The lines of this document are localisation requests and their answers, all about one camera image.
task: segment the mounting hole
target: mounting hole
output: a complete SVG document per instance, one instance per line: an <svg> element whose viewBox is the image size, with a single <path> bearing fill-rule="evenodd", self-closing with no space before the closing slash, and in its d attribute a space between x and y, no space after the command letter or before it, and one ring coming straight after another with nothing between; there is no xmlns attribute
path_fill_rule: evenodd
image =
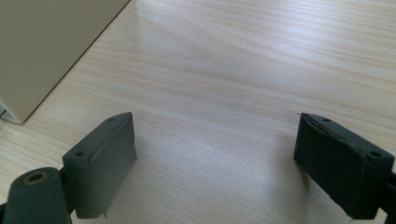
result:
<svg viewBox="0 0 396 224"><path fill-rule="evenodd" d="M48 176L45 172L35 173L24 178L23 183L25 185L34 185L45 180Z"/></svg>
<svg viewBox="0 0 396 224"><path fill-rule="evenodd" d="M374 156L374 157L381 157L381 153L379 152L375 152L375 151L371 151L370 155Z"/></svg>
<svg viewBox="0 0 396 224"><path fill-rule="evenodd" d="M83 156L85 156L85 153L84 152L78 152L78 153L76 153L76 156L77 157L83 157Z"/></svg>

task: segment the black plastic bracket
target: black plastic bracket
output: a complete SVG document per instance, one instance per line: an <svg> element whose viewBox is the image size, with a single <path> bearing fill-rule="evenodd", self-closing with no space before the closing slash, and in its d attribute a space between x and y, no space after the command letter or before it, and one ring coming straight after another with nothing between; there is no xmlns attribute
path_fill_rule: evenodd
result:
<svg viewBox="0 0 396 224"><path fill-rule="evenodd" d="M354 219L373 219L381 207L396 217L394 157L336 122L305 114L294 159Z"/></svg>
<svg viewBox="0 0 396 224"><path fill-rule="evenodd" d="M18 177L0 223L65 224L106 215L122 180L137 159L132 113L105 120L64 156L64 168L40 168Z"/></svg>

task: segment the wooden table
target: wooden table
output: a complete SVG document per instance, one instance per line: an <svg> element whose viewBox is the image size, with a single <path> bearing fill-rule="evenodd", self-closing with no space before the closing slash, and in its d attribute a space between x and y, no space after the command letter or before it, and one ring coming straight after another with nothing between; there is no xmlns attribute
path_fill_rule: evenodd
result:
<svg viewBox="0 0 396 224"><path fill-rule="evenodd" d="M109 218L74 223L349 223L293 161L299 113L396 155L395 39L390 1L133 0L27 122L1 120L0 200L132 111Z"/></svg>

